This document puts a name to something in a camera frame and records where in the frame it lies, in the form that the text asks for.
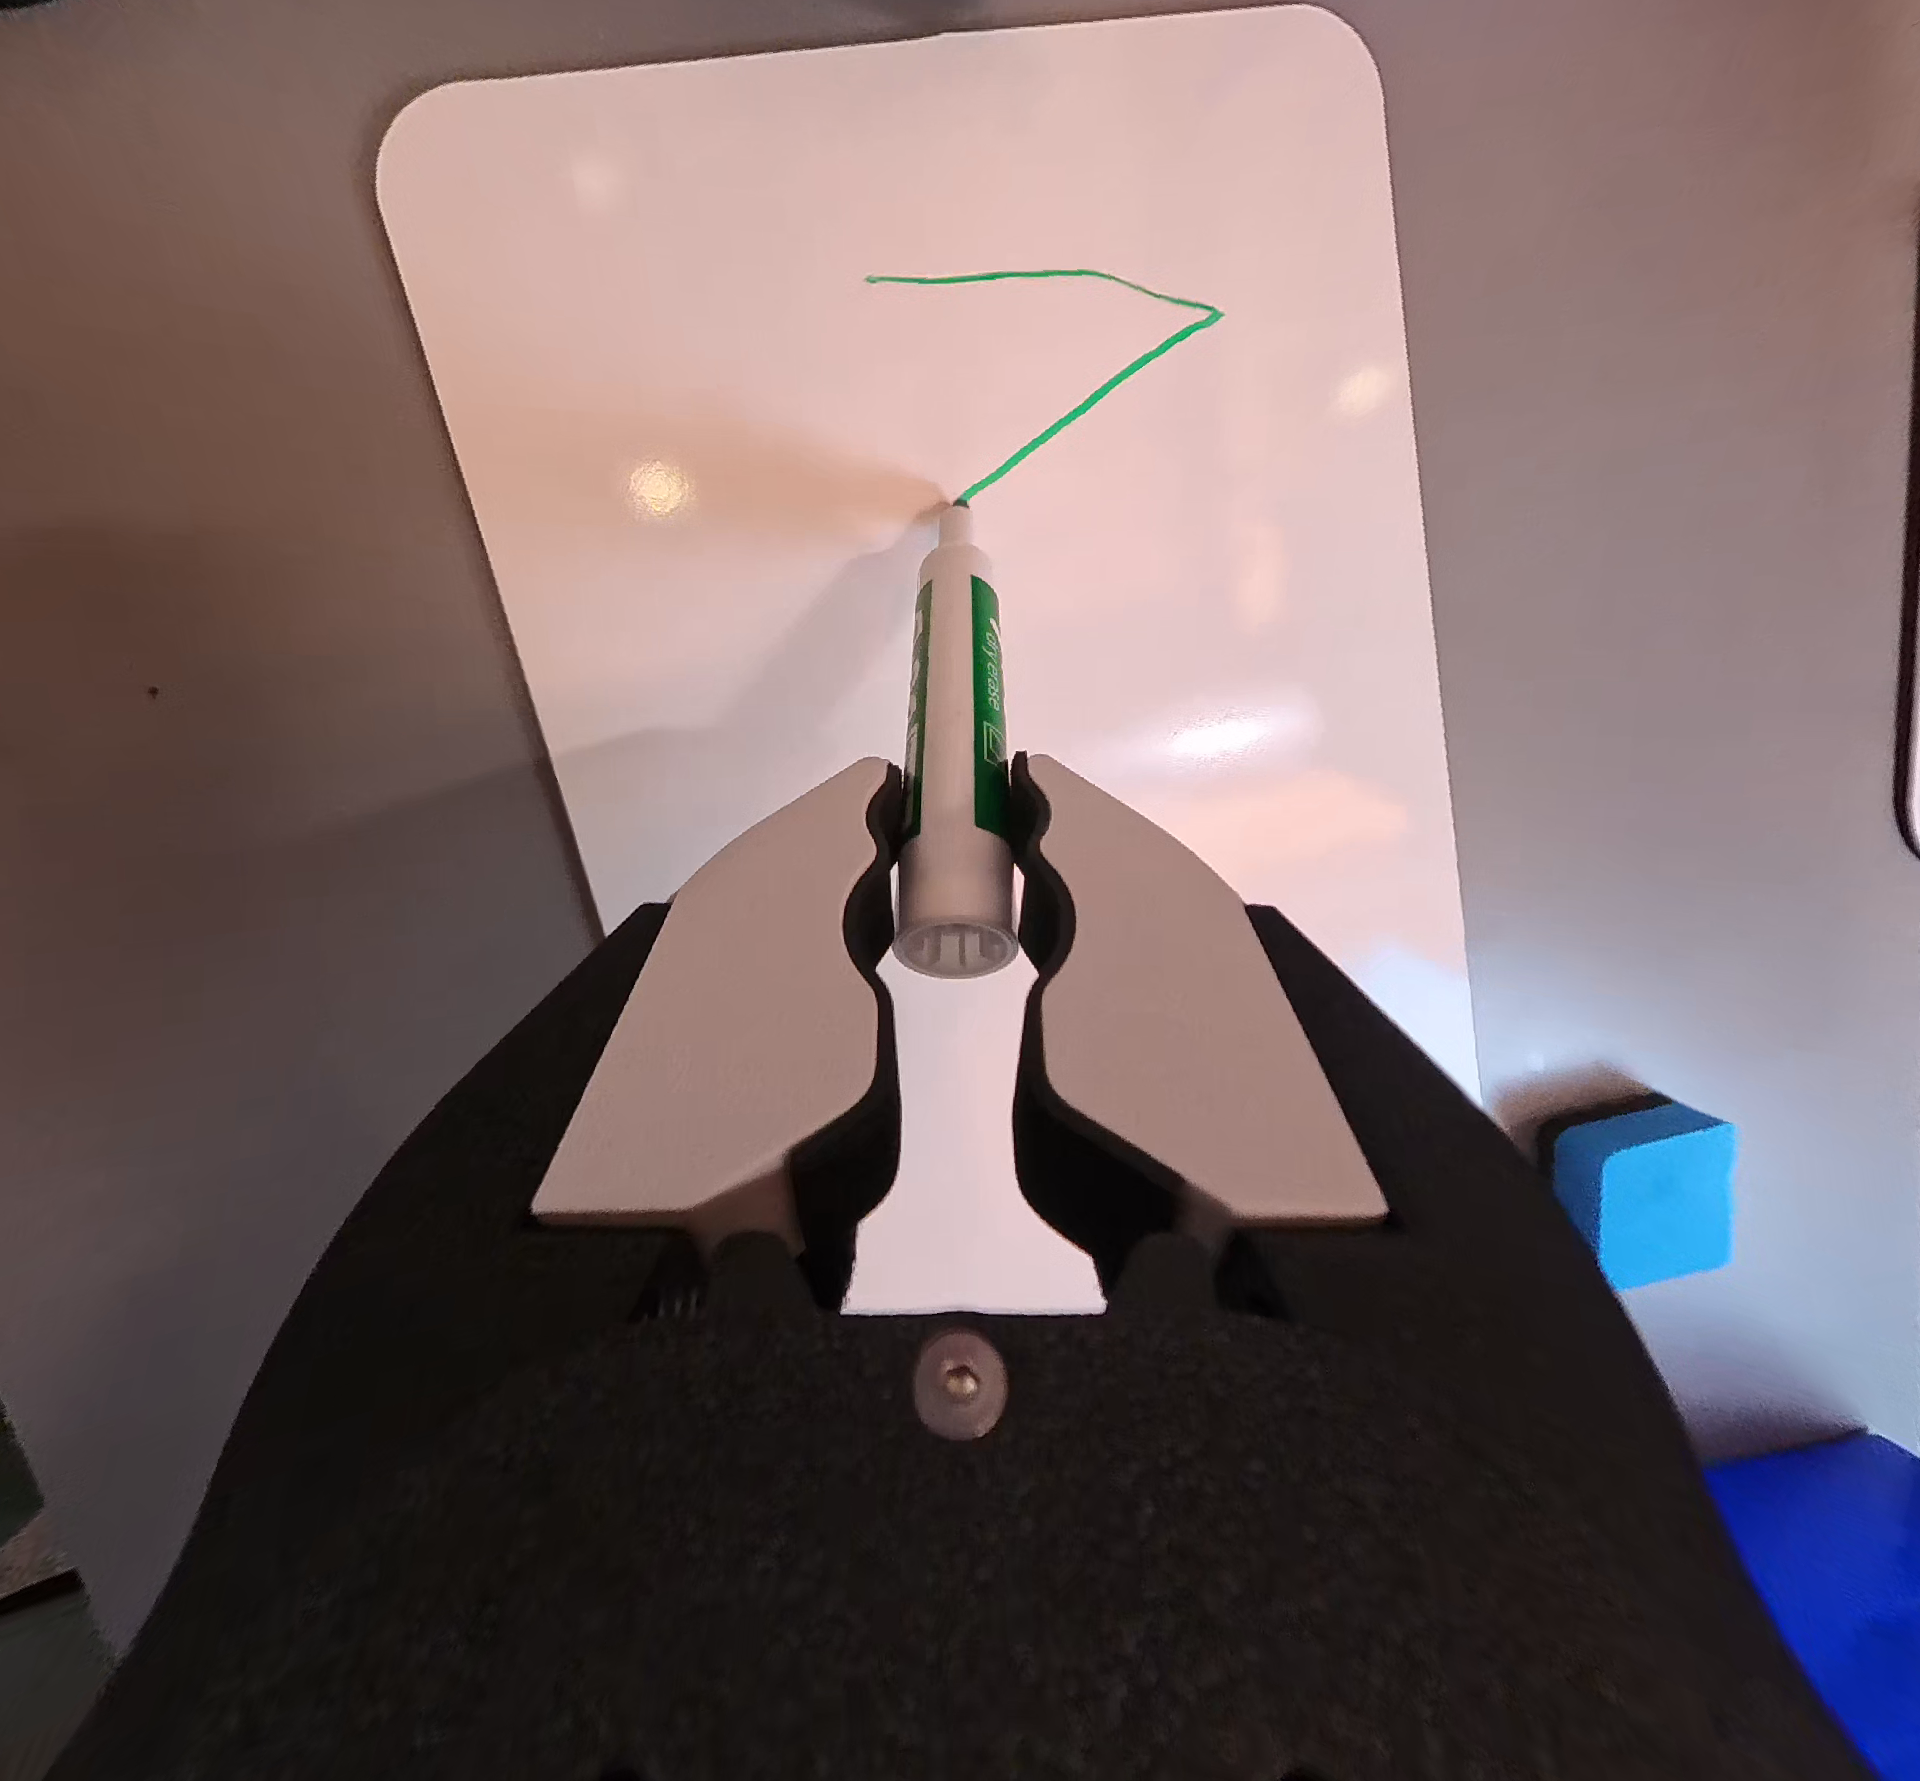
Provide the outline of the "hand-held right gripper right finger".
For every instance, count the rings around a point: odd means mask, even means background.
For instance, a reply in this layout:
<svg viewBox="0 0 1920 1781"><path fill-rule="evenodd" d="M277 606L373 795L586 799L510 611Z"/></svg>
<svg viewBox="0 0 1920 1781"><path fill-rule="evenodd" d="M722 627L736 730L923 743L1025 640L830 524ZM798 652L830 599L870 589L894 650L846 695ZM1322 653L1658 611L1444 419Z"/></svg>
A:
<svg viewBox="0 0 1920 1781"><path fill-rule="evenodd" d="M1025 1203L1116 1294L1143 1241L1217 1267L1269 1230L1362 1231L1391 1205L1236 889L1041 754L1012 768Z"/></svg>

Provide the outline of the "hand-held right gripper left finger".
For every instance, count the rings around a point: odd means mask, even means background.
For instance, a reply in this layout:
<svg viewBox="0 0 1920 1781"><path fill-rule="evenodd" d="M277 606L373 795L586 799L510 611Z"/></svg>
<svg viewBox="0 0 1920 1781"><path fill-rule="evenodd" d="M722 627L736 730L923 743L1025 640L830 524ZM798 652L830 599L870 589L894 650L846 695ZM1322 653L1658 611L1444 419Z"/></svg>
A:
<svg viewBox="0 0 1920 1781"><path fill-rule="evenodd" d="M532 1198L712 1261L770 1237L841 1309L899 1173L894 941L899 768L862 759L747 830L665 906Z"/></svg>

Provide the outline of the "green whiteboard marker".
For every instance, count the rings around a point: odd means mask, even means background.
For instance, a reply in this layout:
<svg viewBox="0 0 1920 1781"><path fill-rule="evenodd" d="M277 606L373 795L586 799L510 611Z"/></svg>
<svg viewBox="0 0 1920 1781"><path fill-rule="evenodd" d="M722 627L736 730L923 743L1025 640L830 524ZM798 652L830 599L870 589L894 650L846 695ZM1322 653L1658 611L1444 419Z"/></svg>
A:
<svg viewBox="0 0 1920 1781"><path fill-rule="evenodd" d="M992 563L961 503L920 575L903 777L896 955L923 979L994 977L1018 952L1007 669Z"/></svg>

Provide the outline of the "small white whiteboard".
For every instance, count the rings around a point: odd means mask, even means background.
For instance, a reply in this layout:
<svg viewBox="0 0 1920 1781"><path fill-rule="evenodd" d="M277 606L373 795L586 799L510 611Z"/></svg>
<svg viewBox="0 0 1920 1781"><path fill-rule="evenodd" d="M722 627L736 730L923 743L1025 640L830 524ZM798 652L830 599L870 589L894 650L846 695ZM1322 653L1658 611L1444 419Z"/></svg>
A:
<svg viewBox="0 0 1920 1781"><path fill-rule="evenodd" d="M382 220L589 899L899 768L920 575L992 563L1041 754L1245 901L1399 1247L1392 1118L1475 1129L1386 102L1327 12L1057 25L452 83ZM878 965L899 1173L852 1300L1020 1299L1032 965Z"/></svg>

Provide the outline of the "blue foam eraser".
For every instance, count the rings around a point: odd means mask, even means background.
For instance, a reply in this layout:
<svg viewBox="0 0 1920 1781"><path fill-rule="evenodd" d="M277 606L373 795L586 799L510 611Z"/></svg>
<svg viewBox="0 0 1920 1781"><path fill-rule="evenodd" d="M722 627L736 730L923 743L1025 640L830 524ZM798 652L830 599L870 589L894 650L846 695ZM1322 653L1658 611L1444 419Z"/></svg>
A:
<svg viewBox="0 0 1920 1781"><path fill-rule="evenodd" d="M1617 1294L1734 1266L1741 1128L1668 1097L1547 1118L1539 1170Z"/></svg>

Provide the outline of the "blue plastic bin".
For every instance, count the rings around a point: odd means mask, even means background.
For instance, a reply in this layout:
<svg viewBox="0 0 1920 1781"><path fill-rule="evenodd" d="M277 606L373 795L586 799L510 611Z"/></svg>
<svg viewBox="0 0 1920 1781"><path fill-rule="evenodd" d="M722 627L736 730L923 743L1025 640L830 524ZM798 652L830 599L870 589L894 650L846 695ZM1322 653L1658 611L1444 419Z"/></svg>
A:
<svg viewBox="0 0 1920 1781"><path fill-rule="evenodd" d="M1874 1769L1917 1776L1917 1457L1875 1433L1706 1472L1774 1623Z"/></svg>

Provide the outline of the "black desk mat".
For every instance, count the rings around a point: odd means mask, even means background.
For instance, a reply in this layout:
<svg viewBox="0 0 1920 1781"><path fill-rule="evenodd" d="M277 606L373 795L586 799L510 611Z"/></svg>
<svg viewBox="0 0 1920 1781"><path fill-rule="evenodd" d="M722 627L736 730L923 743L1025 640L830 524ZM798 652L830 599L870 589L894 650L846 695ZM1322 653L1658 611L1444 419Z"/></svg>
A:
<svg viewBox="0 0 1920 1781"><path fill-rule="evenodd" d="M1917 264L1908 317L1908 426L1904 467L1902 601L1894 675L1894 824L1917 858Z"/></svg>

